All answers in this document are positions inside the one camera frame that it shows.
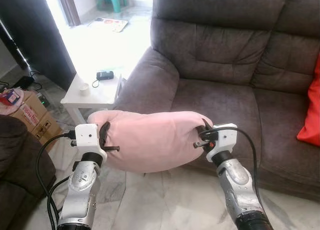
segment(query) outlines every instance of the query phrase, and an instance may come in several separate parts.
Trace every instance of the white side table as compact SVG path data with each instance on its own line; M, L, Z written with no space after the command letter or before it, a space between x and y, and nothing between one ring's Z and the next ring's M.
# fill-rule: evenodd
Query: white side table
M97 88L92 87L92 81L84 81L78 74L74 77L65 97L60 101L66 108L75 125L86 124L79 108L112 108L118 97L122 77L121 74L114 74L111 80L99 82ZM90 94L83 96L80 94L80 86L89 84Z

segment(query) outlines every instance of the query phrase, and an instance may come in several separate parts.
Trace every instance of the black cable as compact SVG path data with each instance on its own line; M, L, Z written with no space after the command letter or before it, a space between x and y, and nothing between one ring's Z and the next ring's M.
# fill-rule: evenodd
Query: black cable
M262 201L261 201L261 198L260 198L260 193L259 193L259 188L258 188L258 167L257 167L257 152L256 152L256 148L255 148L255 145L253 143L253 141L251 140L251 138L249 137L248 134L246 134L245 131L237 128L237 127L220 127L220 128L217 128L217 129L211 129L211 130L207 130L207 131L203 131L199 134L200 138L206 136L208 133L212 133L212 132L218 132L218 131L222 131L222 130L235 130L235 131L238 131L238 132L241 132L246 138L247 140L249 141L250 143L250 146L252 148L252 156L253 156L253 184L254 184L254 190L256 191L256 196L259 200L259 203L260 205L263 207L262 205Z
M40 171L39 171L39 161L40 161L40 157L43 153L43 151L45 150L45 148L51 143L53 142L54 140L58 139L58 138L61 138L61 137L67 137L68 134L65 133L65 134L61 134L61 135L58 135L58 136L55 136L53 138L51 138L49 141L47 141L40 149L37 157L36 157L36 161L35 161L35 173L36 173L36 177L38 178L38 181L40 182L40 185L41 187L43 188L46 196L48 197L49 196L49 193L48 193L48 190L47 190L47 187L45 186L41 176L40 176ZM51 206L53 208L53 211L54 211L54 214L55 214L55 218L58 220L59 219L59 214L58 214L58 210L57 210L57 207L54 203L54 201L52 199L50 199L50 203L51 203Z
M38 75L42 75L40 72L38 72L38 71L29 71L29 75L31 76L31 77L33 77L34 75L36 75L36 74L38 74Z
M97 87L99 86L99 83L100 83L100 80L95 80L95 81L92 82L91 85L92 85L93 88L97 88Z
M2 85L6 85L6 86L9 87L9 83L8 83L8 82L0 81L0 83L1 83Z
M46 209L48 211L48 215L49 215L49 219L50 219L50 223L51 223L51 228L52 230L56 230L56 226L55 226L55 220L54 220L54 217L52 216L52 212L51 212L51 201L53 201L52 199L52 194L54 192L54 190L60 186L62 183L66 182L67 180L69 179L69 177L66 177L65 179L61 180L60 182L58 182L57 184L55 184L49 191L48 193L48 197L47 197L47 200L46 200Z
M38 83L38 82L35 82L35 81L34 81L33 83L40 86L40 88L39 88L39 89L36 89L35 91L38 91L38 90L41 90L41 89L42 89L42 84L40 84L40 83Z

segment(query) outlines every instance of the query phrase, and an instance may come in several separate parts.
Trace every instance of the red pillow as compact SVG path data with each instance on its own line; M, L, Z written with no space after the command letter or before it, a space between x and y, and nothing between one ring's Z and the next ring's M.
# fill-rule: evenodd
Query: red pillow
M310 104L304 127L296 137L300 141L320 146L320 54L316 62L314 80L309 87L308 96Z

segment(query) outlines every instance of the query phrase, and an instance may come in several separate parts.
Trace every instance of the white cup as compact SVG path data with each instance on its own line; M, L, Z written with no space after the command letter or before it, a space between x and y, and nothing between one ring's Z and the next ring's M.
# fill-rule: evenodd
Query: white cup
M89 85L87 83L84 83L84 84L82 84L82 86L80 86L80 94L82 96L90 95L90 88L89 88Z

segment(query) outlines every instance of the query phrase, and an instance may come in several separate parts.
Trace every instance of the pink cushion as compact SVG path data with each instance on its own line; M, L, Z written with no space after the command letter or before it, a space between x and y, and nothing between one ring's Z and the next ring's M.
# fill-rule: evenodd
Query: pink cushion
M88 123L100 128L108 121L105 146L120 146L120 152L107 153L107 165L133 172L157 172L186 164L198 158L202 148L193 143L201 141L197 126L205 119L196 112L163 112L139 114L125 111L98 111Z

